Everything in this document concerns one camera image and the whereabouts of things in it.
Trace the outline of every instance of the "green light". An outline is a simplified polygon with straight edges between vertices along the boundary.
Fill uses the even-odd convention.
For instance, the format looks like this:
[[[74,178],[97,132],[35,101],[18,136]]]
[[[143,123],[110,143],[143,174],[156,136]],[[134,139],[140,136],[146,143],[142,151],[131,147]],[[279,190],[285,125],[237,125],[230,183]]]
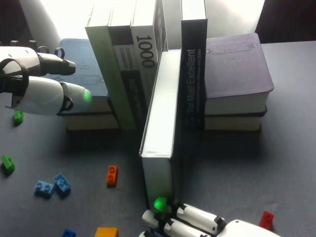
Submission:
[[[84,100],[85,102],[88,102],[88,103],[91,102],[92,96],[91,96],[90,91],[88,91],[88,90],[85,90],[85,91],[84,91],[84,93],[83,93],[83,100]]]
[[[168,210],[167,198],[158,197],[154,202],[154,207],[160,212],[165,212],[166,210]]]

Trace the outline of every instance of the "green lego brick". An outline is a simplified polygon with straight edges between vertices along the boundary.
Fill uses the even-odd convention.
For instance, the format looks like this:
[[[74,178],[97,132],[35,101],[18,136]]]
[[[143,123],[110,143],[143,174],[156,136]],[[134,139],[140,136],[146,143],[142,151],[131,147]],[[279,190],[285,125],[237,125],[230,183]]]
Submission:
[[[11,159],[11,157],[8,157],[6,155],[1,157],[1,160],[3,162],[3,165],[7,172],[12,173],[15,169],[15,165]]]
[[[19,125],[23,123],[23,112],[20,111],[14,111],[14,122],[15,125]]]

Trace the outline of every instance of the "yellow lego brick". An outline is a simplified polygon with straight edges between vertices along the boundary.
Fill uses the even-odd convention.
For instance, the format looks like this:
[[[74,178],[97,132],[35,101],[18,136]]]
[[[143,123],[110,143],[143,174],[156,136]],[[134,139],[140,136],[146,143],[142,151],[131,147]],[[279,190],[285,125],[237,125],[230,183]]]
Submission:
[[[94,237],[119,237],[119,230],[117,228],[99,227]]]

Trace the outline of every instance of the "lego brick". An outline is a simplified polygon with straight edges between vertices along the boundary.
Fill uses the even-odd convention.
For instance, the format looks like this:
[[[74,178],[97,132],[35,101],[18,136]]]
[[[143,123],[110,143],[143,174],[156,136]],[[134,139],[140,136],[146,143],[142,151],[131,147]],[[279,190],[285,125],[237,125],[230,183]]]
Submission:
[[[6,171],[7,171],[9,174],[12,173],[12,172],[14,171],[14,169],[15,169],[15,165],[14,165],[14,163],[13,163],[11,157],[6,156],[6,155],[3,155],[3,156],[1,157],[1,160],[2,160],[2,162],[3,162],[3,165],[4,165],[5,169],[6,169]]]
[[[35,191],[38,194],[43,194],[50,197],[54,193],[55,188],[53,184],[38,181],[38,183],[35,185]]]
[[[117,228],[99,227],[94,237],[119,237],[119,230]]]
[[[118,180],[118,167],[116,165],[110,165],[107,175],[107,186],[115,187]]]
[[[265,211],[262,215],[259,226],[266,230],[271,230],[273,218],[274,218],[274,215],[272,213]]]
[[[61,237],[76,237],[76,232],[66,229]]]
[[[67,181],[67,179],[62,175],[62,174],[57,174],[54,177],[54,180],[56,182],[56,185],[58,186],[58,188],[64,193],[68,190],[70,190],[70,184]]]
[[[20,111],[14,111],[14,123],[15,125],[20,125],[23,123],[23,112]]]

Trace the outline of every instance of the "blue lego brick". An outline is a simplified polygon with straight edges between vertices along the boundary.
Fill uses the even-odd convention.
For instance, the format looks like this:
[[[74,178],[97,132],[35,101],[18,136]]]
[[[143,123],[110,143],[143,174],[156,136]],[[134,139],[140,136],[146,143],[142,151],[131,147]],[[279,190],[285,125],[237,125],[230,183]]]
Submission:
[[[76,232],[66,229],[61,237],[76,237]]]
[[[54,185],[49,184],[43,181],[38,181],[38,183],[35,186],[35,191],[39,194],[44,194],[47,196],[51,196],[54,193]]]
[[[56,182],[56,185],[59,187],[59,189],[64,193],[68,190],[70,190],[70,184],[67,181],[67,179],[62,174],[57,174],[54,177],[54,180]]]

